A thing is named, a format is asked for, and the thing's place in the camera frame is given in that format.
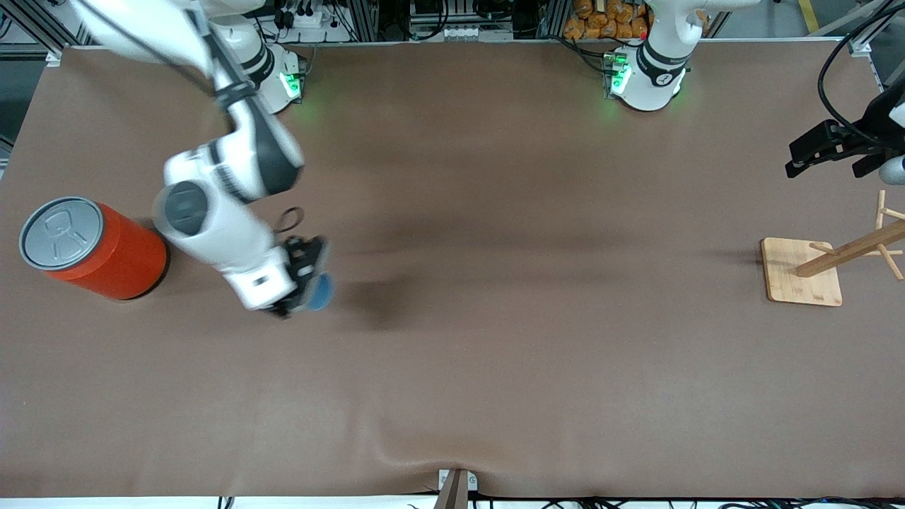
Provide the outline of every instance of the gray lid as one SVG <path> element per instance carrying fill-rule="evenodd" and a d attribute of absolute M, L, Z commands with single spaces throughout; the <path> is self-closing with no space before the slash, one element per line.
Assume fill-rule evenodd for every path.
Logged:
<path fill-rule="evenodd" d="M 19 253 L 32 267 L 60 271 L 90 255 L 104 231 L 104 216 L 94 202 L 63 197 L 34 211 L 19 234 Z"/>

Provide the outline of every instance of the blue round object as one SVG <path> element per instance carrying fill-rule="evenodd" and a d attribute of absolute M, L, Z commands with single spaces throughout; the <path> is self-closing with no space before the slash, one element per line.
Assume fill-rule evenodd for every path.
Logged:
<path fill-rule="evenodd" d="M 311 294 L 311 300 L 308 302 L 308 309 L 311 311 L 320 311 L 327 307 L 333 298 L 333 278 L 330 274 L 323 273 L 318 276 L 318 285 Z"/>

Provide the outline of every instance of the table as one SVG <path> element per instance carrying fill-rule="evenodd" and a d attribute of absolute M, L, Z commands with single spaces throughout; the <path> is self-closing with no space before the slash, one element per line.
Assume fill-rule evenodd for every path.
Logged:
<path fill-rule="evenodd" d="M 552 43 L 324 49 L 281 115 L 305 173 L 252 206 L 334 242 L 336 301 L 287 321 L 180 253 L 132 303 L 19 259 L 44 201 L 147 217 L 166 158 L 225 130 L 166 67 L 67 51 L 0 183 L 0 495 L 411 493 L 450 466 L 499 496 L 902 495 L 903 288 L 866 259 L 841 308 L 770 303 L 757 263 L 872 228 L 878 179 L 783 170 L 832 46 L 702 44 L 650 114 Z M 827 90 L 858 118 L 869 62 Z"/>

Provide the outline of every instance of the orange canister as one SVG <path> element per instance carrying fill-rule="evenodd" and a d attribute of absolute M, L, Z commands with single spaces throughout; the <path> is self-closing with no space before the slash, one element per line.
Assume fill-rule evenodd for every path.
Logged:
<path fill-rule="evenodd" d="M 35 210 L 22 227 L 19 252 L 53 279 L 117 300 L 154 289 L 169 260 L 156 233 L 83 197 L 57 198 Z"/>

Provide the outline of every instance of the wooden mug tree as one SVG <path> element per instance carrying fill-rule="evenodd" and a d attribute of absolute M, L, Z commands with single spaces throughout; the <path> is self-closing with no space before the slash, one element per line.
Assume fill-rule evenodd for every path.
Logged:
<path fill-rule="evenodd" d="M 874 231 L 838 249 L 826 242 L 774 237 L 762 240 L 767 297 L 775 303 L 841 306 L 843 297 L 836 267 L 861 256 L 882 256 L 896 279 L 905 279 L 892 260 L 902 251 L 886 247 L 905 238 L 905 214 L 889 210 L 885 201 L 886 192 L 880 191 Z M 884 216 L 896 220 L 884 226 Z"/>

